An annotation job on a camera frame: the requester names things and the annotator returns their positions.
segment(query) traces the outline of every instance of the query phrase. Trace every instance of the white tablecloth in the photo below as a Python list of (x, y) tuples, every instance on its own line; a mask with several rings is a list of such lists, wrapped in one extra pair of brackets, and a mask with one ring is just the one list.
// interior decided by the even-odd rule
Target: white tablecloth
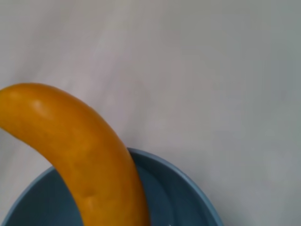
[[(0, 88), (43, 82), (188, 174), (226, 226), (301, 221), (301, 1), (2, 0)], [(0, 222), (50, 164), (0, 132)]]

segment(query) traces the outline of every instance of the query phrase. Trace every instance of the white surface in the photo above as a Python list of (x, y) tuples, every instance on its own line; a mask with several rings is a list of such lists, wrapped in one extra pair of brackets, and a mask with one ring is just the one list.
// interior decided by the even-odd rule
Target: white surface
[[(55, 85), (204, 190), (226, 226), (301, 221), (299, 0), (2, 0), (0, 87)], [(0, 133), (0, 222), (49, 163)]]

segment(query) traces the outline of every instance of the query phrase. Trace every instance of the blue bowl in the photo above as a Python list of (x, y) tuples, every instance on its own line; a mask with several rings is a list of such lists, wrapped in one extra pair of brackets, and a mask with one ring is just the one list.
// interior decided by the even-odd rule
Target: blue bowl
[[(222, 226), (198, 186), (174, 165), (129, 148), (146, 193), (152, 226)], [(49, 168), (15, 202), (2, 226), (83, 226), (60, 175)]]

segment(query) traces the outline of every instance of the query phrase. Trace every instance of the bowl rim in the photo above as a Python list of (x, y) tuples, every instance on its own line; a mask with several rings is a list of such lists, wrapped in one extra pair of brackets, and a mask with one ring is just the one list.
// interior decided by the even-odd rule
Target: bowl rim
[[(222, 220), (220, 219), (217, 211), (215, 210), (214, 206), (211, 204), (210, 200), (205, 195), (205, 193), (197, 186), (197, 184), (195, 182), (193, 182), (192, 179), (190, 179), (190, 177), (188, 177), (185, 173), (183, 173), (179, 168), (177, 168), (176, 166), (174, 166), (173, 164), (171, 164), (167, 160), (162, 159), (161, 157), (159, 157), (157, 155), (154, 155), (154, 154), (151, 154), (149, 152), (142, 151), (142, 150), (135, 149), (135, 148), (130, 148), (130, 147), (128, 147), (127, 149), (131, 153), (131, 155), (132, 154), (137, 154), (137, 155), (141, 155), (141, 156), (147, 157), (149, 159), (152, 159), (154, 161), (157, 161), (157, 162), (165, 165), (166, 167), (168, 167), (169, 169), (171, 169), (172, 171), (174, 171), (178, 176), (180, 176), (195, 191), (195, 193), (204, 202), (204, 204), (208, 208), (209, 213), (211, 214), (211, 216), (215, 220), (217, 226), (223, 226)], [(37, 176), (25, 188), (25, 190), (19, 195), (19, 197), (17, 198), (17, 200), (14, 202), (14, 204), (9, 209), (7, 215), (5, 216), (5, 218), (4, 218), (4, 220), (3, 220), (2, 224), (1, 224), (1, 226), (6, 226), (6, 224), (9, 221), (9, 219), (11, 218), (13, 212), (15, 211), (16, 207), (22, 201), (22, 199), (27, 195), (27, 193), (31, 190), (31, 188), (33, 186), (35, 186), (43, 177), (45, 177), (48, 173), (52, 172), (53, 170), (55, 170), (55, 168), (53, 166), (49, 167), (47, 170), (45, 170), (39, 176)]]

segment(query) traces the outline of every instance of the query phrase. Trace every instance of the banana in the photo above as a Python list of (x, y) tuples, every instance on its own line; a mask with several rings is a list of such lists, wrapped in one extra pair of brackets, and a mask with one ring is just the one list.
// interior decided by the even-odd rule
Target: banana
[(0, 90), (0, 127), (56, 168), (84, 226), (150, 226), (129, 152), (82, 101), (48, 85), (16, 84)]

